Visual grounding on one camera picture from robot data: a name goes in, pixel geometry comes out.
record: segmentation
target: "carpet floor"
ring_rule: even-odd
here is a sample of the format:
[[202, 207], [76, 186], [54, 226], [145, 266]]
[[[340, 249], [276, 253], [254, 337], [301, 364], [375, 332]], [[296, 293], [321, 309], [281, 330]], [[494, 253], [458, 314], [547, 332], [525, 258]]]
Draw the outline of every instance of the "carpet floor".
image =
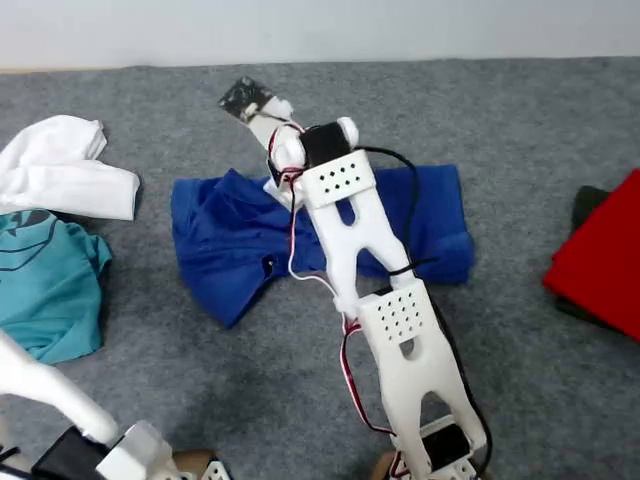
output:
[[[100, 157], [140, 174], [136, 220], [80, 219], [109, 242], [105, 345], [59, 365], [122, 427], [140, 419], [176, 448], [218, 451], [237, 480], [365, 479], [389, 447], [358, 419], [340, 322], [315, 285], [274, 283], [224, 331], [180, 281], [169, 198], [178, 177], [264, 176], [250, 132], [217, 107], [250, 75], [306, 125], [349, 115], [362, 142], [460, 170], [477, 265], [432, 286], [495, 441], [496, 479], [640, 478], [640, 348], [554, 310], [540, 280], [581, 185], [615, 188], [639, 165], [640, 59], [296, 64], [0, 76], [0, 145], [55, 114], [106, 126]], [[389, 161], [372, 157], [376, 165]], [[362, 291], [380, 286], [359, 280]], [[384, 422], [373, 358], [351, 348], [367, 409]], [[38, 455], [67, 427], [2, 399]]]

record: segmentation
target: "teal shirt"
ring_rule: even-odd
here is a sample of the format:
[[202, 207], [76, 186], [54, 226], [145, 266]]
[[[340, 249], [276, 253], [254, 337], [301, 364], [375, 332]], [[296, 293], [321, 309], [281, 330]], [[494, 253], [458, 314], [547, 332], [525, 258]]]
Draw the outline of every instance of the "teal shirt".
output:
[[110, 260], [101, 237], [46, 210], [0, 215], [0, 328], [44, 363], [94, 352]]

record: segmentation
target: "perforated plate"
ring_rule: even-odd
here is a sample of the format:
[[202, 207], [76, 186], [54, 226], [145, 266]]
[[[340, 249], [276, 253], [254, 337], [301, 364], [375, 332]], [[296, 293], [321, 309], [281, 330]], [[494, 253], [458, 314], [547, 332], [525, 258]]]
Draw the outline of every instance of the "perforated plate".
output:
[[398, 345], [412, 339], [426, 327], [431, 304], [422, 280], [393, 290], [359, 308], [360, 321], [366, 321], [377, 339]]
[[376, 185], [362, 150], [310, 168], [300, 181], [313, 208], [324, 207]]

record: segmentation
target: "white tube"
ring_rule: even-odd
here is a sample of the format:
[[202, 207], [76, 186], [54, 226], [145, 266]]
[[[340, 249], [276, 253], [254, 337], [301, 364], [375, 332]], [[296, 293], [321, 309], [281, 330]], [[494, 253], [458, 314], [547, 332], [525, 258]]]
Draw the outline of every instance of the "white tube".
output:
[[0, 330], [0, 395], [12, 394], [57, 408], [83, 435], [107, 444], [118, 426], [105, 410], [58, 369], [36, 362]]

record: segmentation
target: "white shirt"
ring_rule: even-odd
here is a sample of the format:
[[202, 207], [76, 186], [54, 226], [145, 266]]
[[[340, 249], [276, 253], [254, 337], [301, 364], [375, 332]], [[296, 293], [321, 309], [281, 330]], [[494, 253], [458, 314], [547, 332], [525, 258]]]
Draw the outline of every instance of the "white shirt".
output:
[[133, 220], [140, 180], [96, 160], [102, 124], [68, 115], [35, 123], [0, 152], [0, 214], [45, 208]]

